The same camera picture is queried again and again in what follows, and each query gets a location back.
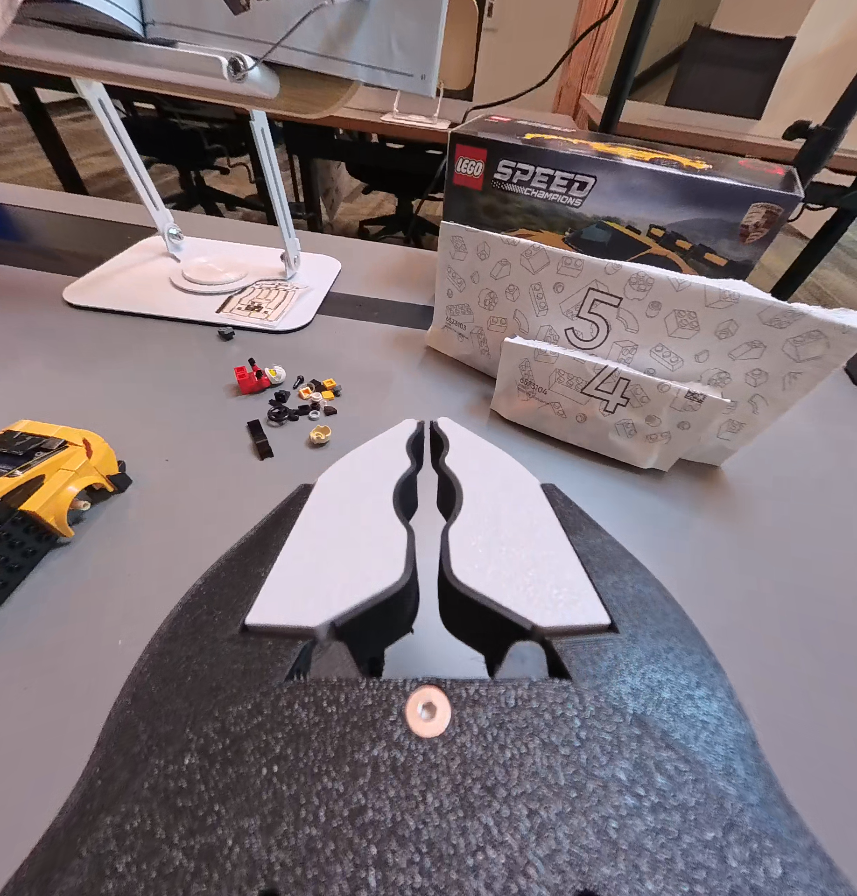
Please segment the small white paper bag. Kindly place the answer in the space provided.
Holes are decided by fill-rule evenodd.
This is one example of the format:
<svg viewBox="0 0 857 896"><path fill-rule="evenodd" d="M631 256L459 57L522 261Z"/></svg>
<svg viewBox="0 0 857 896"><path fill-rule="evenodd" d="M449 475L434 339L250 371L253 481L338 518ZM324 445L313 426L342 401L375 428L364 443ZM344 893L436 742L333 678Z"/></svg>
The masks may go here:
<svg viewBox="0 0 857 896"><path fill-rule="evenodd" d="M501 344L491 409L560 442L667 471L706 443L729 402L704 385L510 337Z"/></svg>

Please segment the wooden adjacent desk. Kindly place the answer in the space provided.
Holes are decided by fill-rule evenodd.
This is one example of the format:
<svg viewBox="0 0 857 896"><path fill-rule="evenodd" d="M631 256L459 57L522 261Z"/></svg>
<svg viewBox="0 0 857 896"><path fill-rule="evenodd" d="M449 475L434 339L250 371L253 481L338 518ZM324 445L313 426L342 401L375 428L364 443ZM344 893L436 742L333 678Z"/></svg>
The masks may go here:
<svg viewBox="0 0 857 896"><path fill-rule="evenodd" d="M250 162L252 153L254 154L254 162L251 163L254 172L255 181L253 182L257 193L249 197L254 203L253 210L263 211L266 215L267 222L276 225L274 213L269 210L269 196L266 193L266 187L262 178L263 171L261 163L256 155L255 144L253 141L250 123L248 122L248 113L252 108L262 108L266 111L266 115L272 121L285 122L290 121L304 126L331 128L333 130L341 130L345 132L366 133L372 135L381 135L383 138L394 143L404 143L406 141L422 142L440 145L442 151L446 149L447 128L432 129L428 127L417 127L412 124L401 124L390 121L383 121L382 116L390 113L391 101L394 94L389 91L378 88L367 88L361 85L353 85L347 93L345 93L345 103L339 105L334 102L331 108L323 110L324 114L317 115L315 111L306 113L304 110L304 100L316 101L320 99L317 94L323 98L320 102L328 102L332 97L329 94L337 93L341 88L338 84L339 79L330 78L328 76L305 77L307 73L301 73L298 76L298 70L282 69L281 84L283 91L278 98L266 100L251 97L238 97L228 93L211 90L194 90L193 88L182 87L176 84L158 83L151 79L139 79L132 77L124 77L118 75L108 76L105 73L97 73L90 70L80 75L70 75L66 73L64 65L61 65L59 71L44 71L40 68L42 63L37 63L28 59L20 59L11 57L0 52L0 84L8 84L15 90L19 96L19 106L24 111L24 99L30 101L30 93L28 91L59 91L62 93L76 93L73 87L73 77L89 78L94 81L101 82L109 93L109 96L122 110L121 114L127 114L131 118L136 115L136 105L153 106L157 114L164 118L174 120L182 124L183 122L192 123L194 127L203 127L211 131L216 128L235 128L234 136L231 144L224 142L213 143L216 149L223 151L232 150L230 157L220 156L215 160L229 159L248 159ZM64 188L69 193L77 193L85 184L79 178L76 166L67 150L64 149L61 137L56 140L54 137L42 137L42 131L37 124L45 119L49 122L51 129L55 126L51 122L51 116L46 112L43 116L43 103L37 93L33 96L35 100L31 102L31 118L28 122L31 128L34 128L34 134L37 135L38 142L41 144L43 151L46 153L53 170L63 183ZM316 192L316 175L313 173L313 161L316 159L316 150L291 151L292 156L302 160L304 167L301 169L301 188L303 189L304 202L292 206L292 217L299 218L307 222L308 230L312 232L323 232L323 214L321 200L318 199Z"/></svg>

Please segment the dark square-backed chair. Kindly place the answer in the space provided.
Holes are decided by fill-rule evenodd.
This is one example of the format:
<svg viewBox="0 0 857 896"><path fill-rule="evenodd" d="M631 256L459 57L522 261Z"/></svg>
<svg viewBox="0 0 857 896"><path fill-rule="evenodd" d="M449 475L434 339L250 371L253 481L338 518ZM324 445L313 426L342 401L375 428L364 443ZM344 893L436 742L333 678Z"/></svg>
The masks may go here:
<svg viewBox="0 0 857 896"><path fill-rule="evenodd" d="M665 106L760 120L794 43L695 24Z"/></svg>

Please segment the pile of small lego parts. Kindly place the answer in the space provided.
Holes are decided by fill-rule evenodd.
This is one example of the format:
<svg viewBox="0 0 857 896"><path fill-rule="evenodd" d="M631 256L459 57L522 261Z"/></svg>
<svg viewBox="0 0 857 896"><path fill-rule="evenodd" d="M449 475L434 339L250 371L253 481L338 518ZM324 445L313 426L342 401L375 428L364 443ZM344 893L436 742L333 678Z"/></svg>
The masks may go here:
<svg viewBox="0 0 857 896"><path fill-rule="evenodd" d="M298 376L289 389L277 389L268 402L266 421L280 427L300 420L319 421L338 414L343 387L332 378L304 380Z"/></svg>

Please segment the clear acrylic stand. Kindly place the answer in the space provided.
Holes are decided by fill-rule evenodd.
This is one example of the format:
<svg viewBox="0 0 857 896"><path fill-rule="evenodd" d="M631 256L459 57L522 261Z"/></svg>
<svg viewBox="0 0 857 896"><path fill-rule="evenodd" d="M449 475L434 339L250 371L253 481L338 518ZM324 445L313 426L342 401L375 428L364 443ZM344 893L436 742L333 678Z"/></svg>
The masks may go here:
<svg viewBox="0 0 857 896"><path fill-rule="evenodd" d="M404 91L398 90L393 98L391 108L380 115L379 121L384 124L406 126L421 130L448 130L453 122L449 118L442 116L444 97L445 83L443 81L438 82L436 85L436 94L432 100L434 106L432 108L426 105L428 102L426 98L416 97L414 94L406 94ZM418 100L418 108L402 107L401 103L405 98Z"/></svg>

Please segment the lego sticker sheet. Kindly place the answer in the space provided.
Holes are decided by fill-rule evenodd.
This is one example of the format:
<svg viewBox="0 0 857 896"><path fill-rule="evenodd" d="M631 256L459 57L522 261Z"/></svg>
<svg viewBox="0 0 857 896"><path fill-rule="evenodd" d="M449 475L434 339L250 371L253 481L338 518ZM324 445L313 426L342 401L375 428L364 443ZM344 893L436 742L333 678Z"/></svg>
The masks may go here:
<svg viewBox="0 0 857 896"><path fill-rule="evenodd" d="M215 313L222 318L271 328L278 325L308 291L305 284L263 278L233 292Z"/></svg>

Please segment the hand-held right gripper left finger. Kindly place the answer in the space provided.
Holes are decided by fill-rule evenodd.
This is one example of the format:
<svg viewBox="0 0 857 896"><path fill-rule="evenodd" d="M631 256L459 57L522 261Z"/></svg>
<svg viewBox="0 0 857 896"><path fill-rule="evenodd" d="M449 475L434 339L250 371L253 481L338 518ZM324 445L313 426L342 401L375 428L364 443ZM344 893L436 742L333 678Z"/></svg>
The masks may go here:
<svg viewBox="0 0 857 896"><path fill-rule="evenodd" d="M396 641L419 607L416 477L425 423L402 420L316 481L247 612L250 631Z"/></svg>

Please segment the black tripod pole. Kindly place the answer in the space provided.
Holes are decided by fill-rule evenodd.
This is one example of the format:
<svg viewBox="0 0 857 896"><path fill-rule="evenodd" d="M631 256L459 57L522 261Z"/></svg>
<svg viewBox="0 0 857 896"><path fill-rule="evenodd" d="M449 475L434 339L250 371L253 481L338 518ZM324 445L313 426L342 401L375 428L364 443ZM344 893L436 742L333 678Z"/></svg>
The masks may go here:
<svg viewBox="0 0 857 896"><path fill-rule="evenodd" d="M603 107L596 128L606 135L615 134L634 83L637 66L645 48L654 17L658 11L658 1L641 1L631 19L625 38L624 48L618 59L610 93ZM820 200L827 208L834 210L834 216L815 233L801 254L781 275L772 289L772 296L781 300L790 299L815 271L828 252L847 232L857 218L857 176L851 188L822 185L815 182L815 176L826 169L840 151L843 139L857 117L857 73L838 96L836 104L829 111L823 123L798 120L787 127L782 138L802 139L800 149L792 159L792 166L801 177L804 197L813 203Z"/></svg>

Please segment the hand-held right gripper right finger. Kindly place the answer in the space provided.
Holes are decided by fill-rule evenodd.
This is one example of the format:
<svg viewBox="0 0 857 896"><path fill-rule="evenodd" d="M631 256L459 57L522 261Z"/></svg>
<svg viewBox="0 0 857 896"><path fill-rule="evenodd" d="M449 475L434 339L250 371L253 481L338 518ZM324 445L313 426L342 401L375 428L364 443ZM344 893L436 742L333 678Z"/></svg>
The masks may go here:
<svg viewBox="0 0 857 896"><path fill-rule="evenodd" d="M455 637L602 632L611 616L540 481L449 418L430 425L444 518L438 607Z"/></svg>

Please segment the large white paper bag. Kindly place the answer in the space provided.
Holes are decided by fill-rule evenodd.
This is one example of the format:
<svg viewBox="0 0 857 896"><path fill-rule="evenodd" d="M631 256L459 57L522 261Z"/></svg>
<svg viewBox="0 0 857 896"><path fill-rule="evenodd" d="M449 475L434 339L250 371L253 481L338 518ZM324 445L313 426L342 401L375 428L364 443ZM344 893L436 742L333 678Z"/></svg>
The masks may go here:
<svg viewBox="0 0 857 896"><path fill-rule="evenodd" d="M857 353L857 311L443 222L428 345L496 383L510 337L719 393L683 461L720 466Z"/></svg>

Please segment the tan rounded wooden board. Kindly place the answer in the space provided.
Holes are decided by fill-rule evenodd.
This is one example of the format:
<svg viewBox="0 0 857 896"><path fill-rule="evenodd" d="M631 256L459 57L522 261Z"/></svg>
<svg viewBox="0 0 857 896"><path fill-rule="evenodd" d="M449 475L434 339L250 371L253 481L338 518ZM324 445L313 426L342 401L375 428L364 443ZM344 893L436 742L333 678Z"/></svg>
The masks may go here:
<svg viewBox="0 0 857 896"><path fill-rule="evenodd" d="M477 1L447 1L438 84L446 92L465 91L474 80L481 11Z"/></svg>

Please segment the black office chair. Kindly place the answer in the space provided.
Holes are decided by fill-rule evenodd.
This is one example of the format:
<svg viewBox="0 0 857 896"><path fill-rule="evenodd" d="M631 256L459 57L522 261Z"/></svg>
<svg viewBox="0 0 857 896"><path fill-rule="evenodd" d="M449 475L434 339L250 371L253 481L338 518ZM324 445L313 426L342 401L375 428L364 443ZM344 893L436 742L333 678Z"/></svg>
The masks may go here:
<svg viewBox="0 0 857 896"><path fill-rule="evenodd" d="M392 213L360 220L358 238L401 237L405 245L422 249L423 237L437 237L438 226L421 216L421 208L443 196L445 164L445 152L417 142L378 140L349 150L344 166L363 185L363 194L387 194L395 201Z"/></svg>
<svg viewBox="0 0 857 896"><path fill-rule="evenodd" d="M156 106L153 113L133 112L123 120L134 148L147 169L155 165L174 168L179 189L163 201L171 210L199 208L213 217L223 212L250 210L265 212L264 202L253 196L236 196L206 181L207 172L229 175L241 167L255 185L253 171L244 159L248 146L244 121L238 113L182 117L177 110Z"/></svg>

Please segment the yellow black lego car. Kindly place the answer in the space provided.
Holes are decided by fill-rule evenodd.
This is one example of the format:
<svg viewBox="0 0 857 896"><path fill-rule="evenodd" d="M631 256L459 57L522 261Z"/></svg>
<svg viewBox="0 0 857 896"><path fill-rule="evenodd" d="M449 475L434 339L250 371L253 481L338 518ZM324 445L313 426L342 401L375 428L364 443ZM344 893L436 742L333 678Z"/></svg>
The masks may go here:
<svg viewBox="0 0 857 896"><path fill-rule="evenodd" d="M32 420L0 430L0 608L76 521L132 483L94 432Z"/></svg>

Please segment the red lego seat piece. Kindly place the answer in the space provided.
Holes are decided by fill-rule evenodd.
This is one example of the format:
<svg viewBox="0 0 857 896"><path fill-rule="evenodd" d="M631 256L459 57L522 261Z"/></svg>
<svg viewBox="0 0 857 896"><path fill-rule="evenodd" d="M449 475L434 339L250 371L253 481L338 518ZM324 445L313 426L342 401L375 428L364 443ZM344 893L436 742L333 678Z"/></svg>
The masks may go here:
<svg viewBox="0 0 857 896"><path fill-rule="evenodd" d="M273 387L282 385L287 374L279 365L262 367L255 358L250 357L246 364L233 368L239 391L244 395L259 394Z"/></svg>

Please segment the white book stand tray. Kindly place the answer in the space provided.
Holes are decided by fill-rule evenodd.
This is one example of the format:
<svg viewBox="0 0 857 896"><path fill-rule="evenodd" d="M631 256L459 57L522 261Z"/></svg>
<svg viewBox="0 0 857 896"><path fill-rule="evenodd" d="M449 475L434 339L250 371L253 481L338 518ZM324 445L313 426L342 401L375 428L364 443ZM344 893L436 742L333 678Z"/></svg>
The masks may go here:
<svg viewBox="0 0 857 896"><path fill-rule="evenodd" d="M75 74L96 71L264 99L277 98L281 90L278 74L249 56L181 42L149 43L14 26L0 39L0 56L60 66Z"/></svg>

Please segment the lego set box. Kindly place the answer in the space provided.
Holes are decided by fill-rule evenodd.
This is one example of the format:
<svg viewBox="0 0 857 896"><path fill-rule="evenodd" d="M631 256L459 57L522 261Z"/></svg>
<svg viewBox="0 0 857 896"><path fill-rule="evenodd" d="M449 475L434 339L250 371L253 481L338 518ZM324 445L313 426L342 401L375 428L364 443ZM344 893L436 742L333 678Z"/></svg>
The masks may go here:
<svg viewBox="0 0 857 896"><path fill-rule="evenodd" d="M802 199L796 170L779 163L487 115L450 134L443 220L745 280Z"/></svg>

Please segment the lego instruction booklet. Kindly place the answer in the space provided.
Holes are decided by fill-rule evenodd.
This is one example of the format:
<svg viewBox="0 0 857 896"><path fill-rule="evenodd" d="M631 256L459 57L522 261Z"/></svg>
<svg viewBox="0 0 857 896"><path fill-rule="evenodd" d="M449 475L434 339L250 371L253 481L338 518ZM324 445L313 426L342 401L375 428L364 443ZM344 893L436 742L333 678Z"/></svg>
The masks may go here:
<svg viewBox="0 0 857 896"><path fill-rule="evenodd" d="M22 2L14 26L99 37L186 43L262 55L317 1ZM429 96L444 37L444 1L335 2L306 22L263 66L278 65Z"/></svg>

